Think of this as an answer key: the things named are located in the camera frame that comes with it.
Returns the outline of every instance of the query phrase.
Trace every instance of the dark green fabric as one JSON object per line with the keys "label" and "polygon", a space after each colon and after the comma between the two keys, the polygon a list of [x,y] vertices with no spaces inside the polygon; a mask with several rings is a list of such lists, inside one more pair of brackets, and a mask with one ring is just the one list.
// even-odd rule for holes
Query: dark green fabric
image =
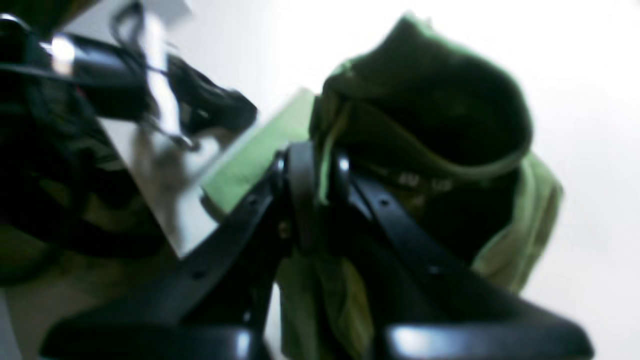
{"label": "dark green fabric", "polygon": [[[305,111],[285,110],[275,121],[297,129],[311,118],[321,201],[326,160],[335,146],[346,147],[354,166],[377,176],[473,271],[512,292],[524,287],[548,242],[562,189],[530,153],[529,113],[509,76],[409,14],[374,51],[345,61],[313,102],[297,96],[294,108]],[[252,141],[275,148],[283,142],[269,133]],[[256,182],[254,168],[264,170],[271,159],[258,150],[242,153],[233,171],[206,183],[214,200],[236,183],[248,190],[247,174]],[[365,286],[347,259],[294,254],[277,280],[285,355],[362,358],[373,325]]]}

